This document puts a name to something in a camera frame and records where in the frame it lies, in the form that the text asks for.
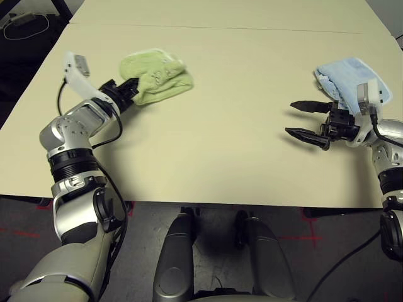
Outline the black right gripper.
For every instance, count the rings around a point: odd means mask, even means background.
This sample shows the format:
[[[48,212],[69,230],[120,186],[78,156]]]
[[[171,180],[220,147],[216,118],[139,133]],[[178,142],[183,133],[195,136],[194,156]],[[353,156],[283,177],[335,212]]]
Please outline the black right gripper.
[[[351,142],[359,132],[360,127],[355,125],[354,116],[346,109],[339,109],[338,103],[295,101],[290,106],[303,112],[328,114],[320,127],[320,135],[303,128],[285,128],[285,131],[292,137],[315,145],[322,150],[329,150],[330,141],[346,140]]]

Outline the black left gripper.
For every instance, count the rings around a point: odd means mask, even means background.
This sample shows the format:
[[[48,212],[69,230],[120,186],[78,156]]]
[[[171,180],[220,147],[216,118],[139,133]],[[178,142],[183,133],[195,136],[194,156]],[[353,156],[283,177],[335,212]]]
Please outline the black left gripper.
[[[109,96],[119,110],[127,110],[133,105],[133,99],[139,93],[137,90],[138,83],[138,78],[129,78],[118,86],[111,79],[104,83],[99,90]]]

